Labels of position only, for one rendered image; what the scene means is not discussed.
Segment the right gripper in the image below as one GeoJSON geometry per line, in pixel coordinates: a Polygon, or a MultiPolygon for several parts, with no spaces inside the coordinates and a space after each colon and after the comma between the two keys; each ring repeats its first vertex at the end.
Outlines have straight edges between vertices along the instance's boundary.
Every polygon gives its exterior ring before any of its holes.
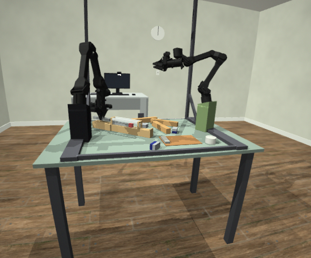
{"type": "Polygon", "coordinates": [[[106,104],[105,101],[107,101],[105,98],[97,98],[95,101],[97,101],[97,107],[91,107],[90,111],[91,112],[96,112],[98,114],[98,117],[100,120],[102,120],[102,117],[105,117],[107,113],[107,108],[112,109],[111,104],[106,104]]]}

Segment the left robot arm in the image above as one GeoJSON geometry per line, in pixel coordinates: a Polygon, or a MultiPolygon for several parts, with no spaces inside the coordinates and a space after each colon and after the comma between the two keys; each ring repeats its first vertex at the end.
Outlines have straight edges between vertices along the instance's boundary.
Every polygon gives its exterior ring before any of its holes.
{"type": "Polygon", "coordinates": [[[211,94],[210,94],[211,90],[208,89],[208,86],[209,86],[211,79],[214,77],[215,73],[219,69],[219,67],[227,59],[227,55],[224,53],[222,54],[220,52],[216,52],[214,50],[210,50],[208,52],[202,53],[202,54],[197,55],[197,56],[186,57],[185,55],[182,54],[182,48],[174,48],[173,49],[173,55],[176,58],[176,59],[174,59],[175,67],[181,67],[181,69],[184,66],[189,67],[192,64],[194,64],[195,62],[198,62],[200,60],[203,60],[203,59],[206,59],[209,57],[213,58],[216,61],[213,69],[211,70],[211,72],[209,73],[209,75],[207,76],[205,81],[201,81],[201,83],[200,83],[201,85],[198,86],[198,92],[199,93],[203,92],[201,94],[201,102],[202,103],[212,102],[211,101],[211,94]],[[214,56],[212,56],[212,55],[214,55],[214,56]]]}

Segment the clear rectangular channel cover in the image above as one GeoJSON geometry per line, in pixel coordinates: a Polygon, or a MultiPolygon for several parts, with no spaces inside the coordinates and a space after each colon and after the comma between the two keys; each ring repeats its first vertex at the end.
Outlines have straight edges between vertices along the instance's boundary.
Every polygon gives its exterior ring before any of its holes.
{"type": "Polygon", "coordinates": [[[140,120],[121,118],[121,117],[113,117],[112,118],[112,125],[137,129],[137,122],[138,121],[140,121],[140,120]]]}

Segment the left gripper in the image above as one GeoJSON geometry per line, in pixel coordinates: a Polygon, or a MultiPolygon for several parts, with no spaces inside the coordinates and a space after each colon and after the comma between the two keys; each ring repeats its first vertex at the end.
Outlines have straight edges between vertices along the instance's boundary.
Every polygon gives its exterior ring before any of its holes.
{"type": "Polygon", "coordinates": [[[159,61],[153,63],[153,65],[155,65],[153,66],[153,68],[166,71],[168,68],[175,67],[174,59],[167,60],[167,57],[165,56],[163,56],[162,58],[163,59],[160,59],[159,61]]]}

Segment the brown flat board with grey clip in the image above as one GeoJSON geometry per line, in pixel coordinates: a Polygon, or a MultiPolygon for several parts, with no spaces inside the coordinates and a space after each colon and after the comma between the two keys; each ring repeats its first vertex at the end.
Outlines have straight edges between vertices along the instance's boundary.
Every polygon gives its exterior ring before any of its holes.
{"type": "Polygon", "coordinates": [[[165,146],[202,144],[192,135],[160,136],[159,138],[165,146]]]}

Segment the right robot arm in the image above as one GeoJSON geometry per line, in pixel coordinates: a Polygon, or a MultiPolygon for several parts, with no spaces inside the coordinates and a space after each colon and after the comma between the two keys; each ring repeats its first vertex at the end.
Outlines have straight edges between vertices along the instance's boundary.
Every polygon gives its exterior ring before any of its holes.
{"type": "Polygon", "coordinates": [[[93,86],[96,88],[96,98],[105,98],[110,96],[111,92],[108,89],[104,78],[101,76],[98,63],[98,54],[96,53],[96,47],[94,44],[90,41],[80,43],[79,52],[81,54],[79,77],[70,91],[70,94],[73,95],[73,104],[87,104],[86,95],[89,94],[90,89],[90,83],[87,80],[89,59],[94,74],[93,86]]]}

